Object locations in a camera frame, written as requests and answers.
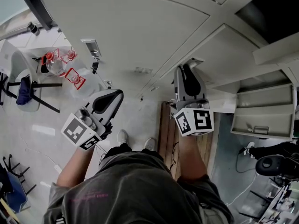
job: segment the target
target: red cap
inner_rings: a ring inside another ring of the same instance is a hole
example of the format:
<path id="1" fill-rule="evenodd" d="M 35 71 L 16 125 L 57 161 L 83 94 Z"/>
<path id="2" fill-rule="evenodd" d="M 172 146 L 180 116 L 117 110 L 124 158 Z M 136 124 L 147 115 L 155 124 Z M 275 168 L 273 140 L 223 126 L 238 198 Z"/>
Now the red cap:
<path id="1" fill-rule="evenodd" d="M 67 56 L 69 59 L 73 59 L 76 56 L 76 53 L 73 50 L 69 50 Z"/>
<path id="2" fill-rule="evenodd" d="M 53 53 L 47 53 L 46 58 L 47 58 L 48 60 L 52 61 L 53 58 L 54 58 Z"/>

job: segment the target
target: gray t-shirt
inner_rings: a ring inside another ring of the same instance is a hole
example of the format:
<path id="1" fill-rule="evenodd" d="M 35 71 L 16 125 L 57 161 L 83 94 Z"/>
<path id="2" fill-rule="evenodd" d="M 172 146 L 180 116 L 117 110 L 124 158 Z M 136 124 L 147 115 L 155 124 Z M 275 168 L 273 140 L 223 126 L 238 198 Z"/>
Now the gray t-shirt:
<path id="1" fill-rule="evenodd" d="M 76 187 L 53 183 L 43 223 L 200 224 L 199 205 L 214 207 L 233 222 L 208 176 L 175 182 L 158 158 L 127 152 L 104 159 L 99 172 Z"/>

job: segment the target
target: air vent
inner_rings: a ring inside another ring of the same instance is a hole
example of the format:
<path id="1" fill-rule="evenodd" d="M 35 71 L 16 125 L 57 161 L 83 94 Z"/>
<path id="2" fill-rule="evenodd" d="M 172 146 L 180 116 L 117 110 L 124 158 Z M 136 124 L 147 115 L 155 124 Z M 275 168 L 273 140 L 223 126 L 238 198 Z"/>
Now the air vent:
<path id="1" fill-rule="evenodd" d="M 204 80 L 204 83 L 205 83 L 206 85 L 212 85 L 212 84 L 215 84 L 215 82 L 213 82 L 213 81 L 208 81 L 208 80 Z"/>
<path id="2" fill-rule="evenodd" d="M 148 68 L 143 68 L 143 67 L 136 67 L 134 72 L 150 75 L 153 72 L 153 69 L 148 69 Z"/>

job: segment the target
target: open drawer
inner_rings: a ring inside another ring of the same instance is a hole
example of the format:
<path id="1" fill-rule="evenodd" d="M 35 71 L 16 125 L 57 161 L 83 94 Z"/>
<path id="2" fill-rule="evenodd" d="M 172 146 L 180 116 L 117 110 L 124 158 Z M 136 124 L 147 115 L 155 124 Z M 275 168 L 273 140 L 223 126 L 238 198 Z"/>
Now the open drawer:
<path id="1" fill-rule="evenodd" d="M 297 92 L 292 84 L 237 93 L 232 133 L 291 139 Z"/>

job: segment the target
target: sneaker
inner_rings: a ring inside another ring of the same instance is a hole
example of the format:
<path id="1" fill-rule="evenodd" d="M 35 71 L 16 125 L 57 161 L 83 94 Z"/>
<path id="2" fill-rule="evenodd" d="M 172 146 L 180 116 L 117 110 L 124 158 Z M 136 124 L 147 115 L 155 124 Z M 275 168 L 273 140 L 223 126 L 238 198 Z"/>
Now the sneaker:
<path id="1" fill-rule="evenodd" d="M 244 155 L 248 155 L 249 154 L 249 149 L 252 148 L 254 146 L 254 142 L 249 142 L 249 144 L 245 147 L 245 150 L 243 151 Z"/>
<path id="2" fill-rule="evenodd" d="M 122 145 L 124 143 L 128 143 L 128 135 L 127 132 L 121 129 L 117 134 L 117 142 L 119 145 Z"/>
<path id="3" fill-rule="evenodd" d="M 154 138 L 149 138 L 146 140 L 144 148 L 148 149 L 149 151 L 158 151 L 158 145 Z"/>

